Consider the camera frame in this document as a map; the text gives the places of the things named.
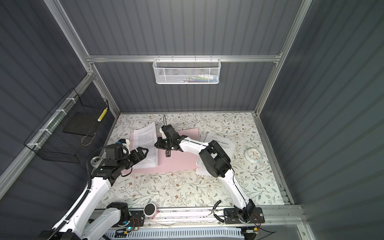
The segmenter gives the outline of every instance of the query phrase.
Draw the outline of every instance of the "white paper with text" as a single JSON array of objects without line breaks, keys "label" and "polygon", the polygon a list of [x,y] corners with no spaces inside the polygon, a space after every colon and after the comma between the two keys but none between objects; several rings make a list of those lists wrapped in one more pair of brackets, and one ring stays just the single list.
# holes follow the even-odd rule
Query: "white paper with text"
[{"label": "white paper with text", "polygon": [[136,149],[137,147],[148,148],[147,157],[134,165],[134,169],[146,168],[146,167],[157,167],[158,158],[157,158],[157,148],[155,147],[155,142],[157,141],[156,137],[156,127],[155,122],[152,122],[148,126],[134,130],[133,131],[133,145],[132,148]]}]

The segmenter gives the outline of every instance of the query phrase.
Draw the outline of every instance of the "pliers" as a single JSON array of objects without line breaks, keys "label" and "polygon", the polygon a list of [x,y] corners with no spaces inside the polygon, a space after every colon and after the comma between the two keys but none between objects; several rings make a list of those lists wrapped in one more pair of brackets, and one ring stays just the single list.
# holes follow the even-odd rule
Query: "pliers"
[{"label": "pliers", "polygon": [[220,203],[221,203],[221,200],[217,201],[217,202],[215,203],[214,207],[212,208],[211,213],[208,214],[208,215],[213,214],[214,217],[215,217],[217,220],[219,220],[220,222],[225,222],[224,219],[220,218],[218,215],[215,214],[216,207],[217,207]]}]

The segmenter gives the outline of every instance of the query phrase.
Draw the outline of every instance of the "floral tablecloth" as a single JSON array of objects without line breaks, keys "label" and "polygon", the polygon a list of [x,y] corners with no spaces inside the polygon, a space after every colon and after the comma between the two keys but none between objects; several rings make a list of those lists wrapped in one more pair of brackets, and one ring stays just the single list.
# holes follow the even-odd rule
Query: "floral tablecloth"
[{"label": "floral tablecloth", "polygon": [[[166,114],[167,124],[175,130],[197,127],[200,136],[211,132],[235,142],[231,165],[240,185],[256,205],[284,204],[275,177],[269,165],[260,136],[251,113],[182,113]],[[109,144],[151,122],[156,129],[163,125],[162,114],[121,114],[109,139]],[[251,164],[244,157],[247,148],[255,147],[263,155],[259,164]],[[114,185],[98,203],[105,208],[111,202],[126,202],[130,208],[141,208],[150,201],[160,207],[233,205],[223,184],[214,177],[197,175],[196,170],[166,174],[131,174],[118,177]]]}]

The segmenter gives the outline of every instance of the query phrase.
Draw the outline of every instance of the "corrugated wall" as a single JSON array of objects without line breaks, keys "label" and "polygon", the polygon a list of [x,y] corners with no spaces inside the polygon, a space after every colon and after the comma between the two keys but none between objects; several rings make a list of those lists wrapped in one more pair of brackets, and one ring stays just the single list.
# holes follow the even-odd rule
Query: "corrugated wall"
[{"label": "corrugated wall", "polygon": [[315,1],[261,118],[317,239],[384,239],[384,2]]},{"label": "corrugated wall", "polygon": [[[275,55],[300,0],[61,1],[90,55]],[[96,63],[121,112],[254,110],[272,63],[219,84],[157,85],[150,63]]]},{"label": "corrugated wall", "polygon": [[300,0],[61,1],[91,55],[278,54]]},{"label": "corrugated wall", "polygon": [[[0,174],[50,109],[86,72],[44,2],[0,1]],[[100,97],[94,84],[84,94]],[[108,112],[90,151],[114,121]],[[34,157],[0,200],[0,239],[35,239],[86,184],[85,164]]]},{"label": "corrugated wall", "polygon": [[96,63],[121,112],[254,110],[273,63],[222,63],[218,84],[157,84],[151,63]]},{"label": "corrugated wall", "polygon": [[[83,94],[100,97],[94,84]],[[88,154],[104,145],[113,121],[108,111]],[[42,230],[50,230],[73,205],[86,181],[83,159],[76,164],[34,157],[0,200],[0,239],[35,239]]]},{"label": "corrugated wall", "polygon": [[86,71],[43,1],[0,1],[0,174]]}]

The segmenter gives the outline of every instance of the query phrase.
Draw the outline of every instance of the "white wire mesh basket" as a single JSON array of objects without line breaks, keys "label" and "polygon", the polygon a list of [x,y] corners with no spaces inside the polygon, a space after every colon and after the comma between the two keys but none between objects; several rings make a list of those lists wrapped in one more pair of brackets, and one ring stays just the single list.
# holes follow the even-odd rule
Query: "white wire mesh basket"
[{"label": "white wire mesh basket", "polygon": [[158,84],[217,84],[220,68],[220,59],[200,62],[153,61]]}]

